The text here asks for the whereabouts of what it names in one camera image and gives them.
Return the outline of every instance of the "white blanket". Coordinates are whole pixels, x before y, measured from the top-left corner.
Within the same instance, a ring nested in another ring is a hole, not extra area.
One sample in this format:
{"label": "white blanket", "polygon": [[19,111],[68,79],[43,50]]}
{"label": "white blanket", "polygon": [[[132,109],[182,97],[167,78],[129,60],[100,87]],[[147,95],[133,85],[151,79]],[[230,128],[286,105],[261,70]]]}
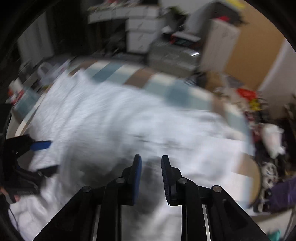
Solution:
{"label": "white blanket", "polygon": [[169,107],[144,90],[98,84],[83,71],[56,80],[28,133],[53,141],[35,153],[30,170],[60,168],[40,195],[22,196],[10,206],[25,240],[33,240],[81,187],[106,185],[140,154],[140,193],[135,206],[122,208],[123,241],[179,241],[181,210],[165,200],[161,156],[168,155],[184,177],[211,187],[223,184],[244,144],[231,139],[232,130],[217,114]]}

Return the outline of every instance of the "metal screw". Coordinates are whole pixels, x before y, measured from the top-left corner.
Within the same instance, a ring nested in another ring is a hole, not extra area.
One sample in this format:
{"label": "metal screw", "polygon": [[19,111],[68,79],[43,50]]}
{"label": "metal screw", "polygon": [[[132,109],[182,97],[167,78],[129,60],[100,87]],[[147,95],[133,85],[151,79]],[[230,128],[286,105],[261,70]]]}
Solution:
{"label": "metal screw", "polygon": [[85,187],[82,188],[83,192],[89,192],[90,190],[91,190],[90,186],[85,186]]}
{"label": "metal screw", "polygon": [[124,183],[126,180],[123,177],[119,177],[116,179],[117,183]]}
{"label": "metal screw", "polygon": [[181,178],[178,179],[178,182],[181,183],[181,184],[185,184],[185,183],[187,183],[187,179],[184,178],[184,177],[181,177]]}
{"label": "metal screw", "polygon": [[214,187],[213,187],[213,190],[214,190],[215,192],[221,192],[221,191],[222,191],[222,188],[221,188],[220,186],[214,186]]}

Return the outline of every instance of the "white desk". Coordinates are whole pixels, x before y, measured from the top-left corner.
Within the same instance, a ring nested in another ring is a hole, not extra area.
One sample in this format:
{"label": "white desk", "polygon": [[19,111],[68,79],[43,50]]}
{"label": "white desk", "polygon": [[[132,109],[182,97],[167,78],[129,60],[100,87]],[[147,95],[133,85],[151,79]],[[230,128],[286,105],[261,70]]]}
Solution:
{"label": "white desk", "polygon": [[113,19],[127,19],[127,51],[147,53],[152,41],[160,37],[165,26],[158,6],[119,7],[97,10],[88,16],[88,23],[97,23]]}

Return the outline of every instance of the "white plastic bag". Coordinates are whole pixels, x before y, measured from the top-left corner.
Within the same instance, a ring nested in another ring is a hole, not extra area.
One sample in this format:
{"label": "white plastic bag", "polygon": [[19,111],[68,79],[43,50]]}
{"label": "white plastic bag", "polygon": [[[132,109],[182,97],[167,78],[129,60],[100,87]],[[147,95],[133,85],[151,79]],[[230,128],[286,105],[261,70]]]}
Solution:
{"label": "white plastic bag", "polygon": [[285,153],[281,145],[281,135],[284,130],[273,124],[265,124],[261,131],[263,144],[271,158],[276,158],[279,154]]}

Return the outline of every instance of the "black cable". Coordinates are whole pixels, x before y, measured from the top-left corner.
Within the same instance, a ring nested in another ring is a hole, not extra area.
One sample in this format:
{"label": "black cable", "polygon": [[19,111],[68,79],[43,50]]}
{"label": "black cable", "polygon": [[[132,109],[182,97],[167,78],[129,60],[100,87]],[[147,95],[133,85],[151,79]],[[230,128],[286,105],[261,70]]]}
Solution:
{"label": "black cable", "polygon": [[17,219],[15,218],[15,216],[14,216],[13,212],[11,211],[10,207],[9,207],[9,211],[11,212],[13,218],[15,219],[15,223],[17,224],[17,232],[20,233],[20,227],[18,225]]}

